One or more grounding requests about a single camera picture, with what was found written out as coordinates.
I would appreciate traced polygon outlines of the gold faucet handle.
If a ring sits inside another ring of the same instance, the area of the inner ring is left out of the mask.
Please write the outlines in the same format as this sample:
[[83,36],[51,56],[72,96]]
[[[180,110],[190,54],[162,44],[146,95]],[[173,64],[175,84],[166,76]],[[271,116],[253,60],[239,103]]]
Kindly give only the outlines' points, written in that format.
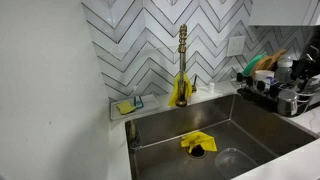
[[197,87],[196,87],[197,78],[198,78],[198,76],[195,75],[194,82],[193,82],[193,85],[192,85],[192,93],[195,93],[197,91]]

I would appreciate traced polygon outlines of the white sponge tray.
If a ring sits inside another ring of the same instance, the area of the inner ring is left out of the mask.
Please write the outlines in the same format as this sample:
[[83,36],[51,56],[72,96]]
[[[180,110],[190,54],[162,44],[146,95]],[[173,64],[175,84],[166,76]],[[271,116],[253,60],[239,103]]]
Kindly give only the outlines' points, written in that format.
[[120,120],[131,115],[156,110],[160,107],[153,94],[136,96],[134,98],[112,102],[110,113],[112,120]]

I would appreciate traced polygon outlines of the gold pull-down kitchen faucet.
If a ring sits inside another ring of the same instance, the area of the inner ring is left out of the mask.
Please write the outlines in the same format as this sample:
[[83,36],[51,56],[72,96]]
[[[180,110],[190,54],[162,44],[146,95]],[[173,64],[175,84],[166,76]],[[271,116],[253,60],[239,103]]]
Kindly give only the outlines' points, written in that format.
[[185,107],[187,105],[187,100],[185,97],[185,59],[186,59],[186,39],[187,39],[187,25],[182,24],[179,29],[179,47],[178,52],[180,55],[180,67],[179,67],[179,82],[178,82],[178,98],[176,100],[176,105],[178,107]]

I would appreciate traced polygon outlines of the clear dish soap bottle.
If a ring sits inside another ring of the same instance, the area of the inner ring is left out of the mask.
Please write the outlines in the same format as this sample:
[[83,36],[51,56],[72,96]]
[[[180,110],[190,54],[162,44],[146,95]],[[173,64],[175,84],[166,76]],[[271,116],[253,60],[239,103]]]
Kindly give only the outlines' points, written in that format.
[[144,107],[141,96],[139,95],[139,89],[137,86],[133,87],[133,94],[135,95],[134,97],[134,106],[137,109],[141,109]]

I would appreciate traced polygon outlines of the yellow cloth on faucet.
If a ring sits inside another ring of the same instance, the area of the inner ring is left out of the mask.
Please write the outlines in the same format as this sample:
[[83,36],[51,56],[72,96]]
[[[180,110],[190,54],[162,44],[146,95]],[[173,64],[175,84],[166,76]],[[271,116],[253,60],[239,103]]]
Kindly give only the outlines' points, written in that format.
[[[168,106],[176,106],[175,102],[178,99],[178,82],[180,79],[180,74],[178,73],[175,78],[174,78],[174,88],[173,88],[173,92],[171,95],[171,98],[169,100]],[[192,95],[192,84],[188,78],[188,76],[186,75],[186,73],[184,73],[184,81],[186,83],[186,88],[185,88],[185,98],[189,98]]]

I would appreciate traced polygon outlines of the yellow sponge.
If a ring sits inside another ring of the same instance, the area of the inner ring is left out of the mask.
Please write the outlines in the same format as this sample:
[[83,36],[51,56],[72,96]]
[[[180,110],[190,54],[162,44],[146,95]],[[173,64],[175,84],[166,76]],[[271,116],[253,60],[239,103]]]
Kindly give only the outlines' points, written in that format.
[[136,109],[135,106],[132,106],[129,101],[123,101],[116,105],[121,115],[128,114]]

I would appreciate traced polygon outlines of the white air gap cap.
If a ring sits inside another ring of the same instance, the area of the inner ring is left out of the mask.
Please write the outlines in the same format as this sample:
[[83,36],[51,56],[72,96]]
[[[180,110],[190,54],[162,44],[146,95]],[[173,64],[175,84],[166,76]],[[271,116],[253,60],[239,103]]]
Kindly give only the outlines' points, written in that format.
[[209,92],[210,94],[213,94],[214,91],[215,91],[215,83],[210,82],[209,85],[208,85],[208,92]]

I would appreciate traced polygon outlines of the stainless steel sink basin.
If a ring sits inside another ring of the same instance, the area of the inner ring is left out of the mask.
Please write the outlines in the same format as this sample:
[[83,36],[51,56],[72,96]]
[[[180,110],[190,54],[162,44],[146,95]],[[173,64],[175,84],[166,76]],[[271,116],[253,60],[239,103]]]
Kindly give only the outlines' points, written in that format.
[[[215,167],[227,148],[259,167],[319,138],[237,94],[135,118],[125,130],[133,180],[230,180]],[[183,136],[197,131],[214,137],[216,152],[180,146]]]

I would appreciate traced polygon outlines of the yellow rubber glove in sink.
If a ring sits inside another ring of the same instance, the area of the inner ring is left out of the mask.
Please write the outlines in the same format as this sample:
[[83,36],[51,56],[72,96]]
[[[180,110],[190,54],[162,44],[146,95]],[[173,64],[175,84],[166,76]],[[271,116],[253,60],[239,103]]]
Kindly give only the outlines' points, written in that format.
[[189,153],[191,153],[198,145],[200,145],[205,151],[217,151],[217,145],[214,137],[200,131],[183,136],[182,141],[180,142],[180,146],[182,148],[188,147]]

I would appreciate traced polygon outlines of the green plastic lid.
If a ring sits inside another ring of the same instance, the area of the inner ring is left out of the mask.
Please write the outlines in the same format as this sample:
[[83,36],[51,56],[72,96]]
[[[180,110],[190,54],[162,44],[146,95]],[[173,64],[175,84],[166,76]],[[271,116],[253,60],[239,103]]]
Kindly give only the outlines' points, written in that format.
[[243,70],[242,74],[245,76],[248,76],[251,72],[251,70],[253,69],[253,67],[255,66],[255,64],[261,60],[264,56],[267,55],[267,52],[264,52],[260,55],[255,56],[246,66],[246,68]]

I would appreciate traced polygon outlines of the clear plastic bowl in sink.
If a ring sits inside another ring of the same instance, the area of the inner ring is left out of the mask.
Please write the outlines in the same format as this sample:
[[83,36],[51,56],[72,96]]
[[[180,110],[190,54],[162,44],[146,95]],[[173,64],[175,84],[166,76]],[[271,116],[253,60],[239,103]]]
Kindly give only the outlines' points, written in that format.
[[215,167],[226,179],[232,179],[257,166],[251,157],[237,148],[227,148],[215,158]]

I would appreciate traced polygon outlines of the clear baby bottle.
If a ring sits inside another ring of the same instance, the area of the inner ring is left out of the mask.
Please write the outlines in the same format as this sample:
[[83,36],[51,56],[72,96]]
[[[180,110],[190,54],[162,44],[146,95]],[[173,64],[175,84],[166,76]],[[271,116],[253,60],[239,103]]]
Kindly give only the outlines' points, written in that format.
[[293,60],[290,57],[281,57],[277,61],[277,69],[275,71],[275,79],[279,83],[287,83],[290,81]]

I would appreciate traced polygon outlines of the steel utensil cup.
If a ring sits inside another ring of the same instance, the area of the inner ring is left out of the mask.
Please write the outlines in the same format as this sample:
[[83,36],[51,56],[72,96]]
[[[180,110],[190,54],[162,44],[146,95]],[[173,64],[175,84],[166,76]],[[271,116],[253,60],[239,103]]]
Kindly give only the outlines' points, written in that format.
[[277,110],[281,115],[293,116],[297,113],[298,95],[288,89],[281,90],[278,94]]

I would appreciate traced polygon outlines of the black dish drying rack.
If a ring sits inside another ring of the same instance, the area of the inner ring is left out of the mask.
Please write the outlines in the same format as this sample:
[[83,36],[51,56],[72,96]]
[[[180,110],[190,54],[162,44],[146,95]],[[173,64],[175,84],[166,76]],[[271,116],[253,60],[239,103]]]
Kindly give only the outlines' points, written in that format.
[[285,49],[263,53],[238,72],[238,93],[283,116],[293,117],[319,106],[319,48],[310,45],[301,59]]

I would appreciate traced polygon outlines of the white wall outlet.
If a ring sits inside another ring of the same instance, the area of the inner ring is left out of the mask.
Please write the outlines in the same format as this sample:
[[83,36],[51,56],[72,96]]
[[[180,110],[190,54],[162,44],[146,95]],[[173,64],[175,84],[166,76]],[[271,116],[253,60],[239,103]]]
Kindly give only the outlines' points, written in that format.
[[229,39],[227,56],[237,56],[243,53],[245,36],[235,36]]

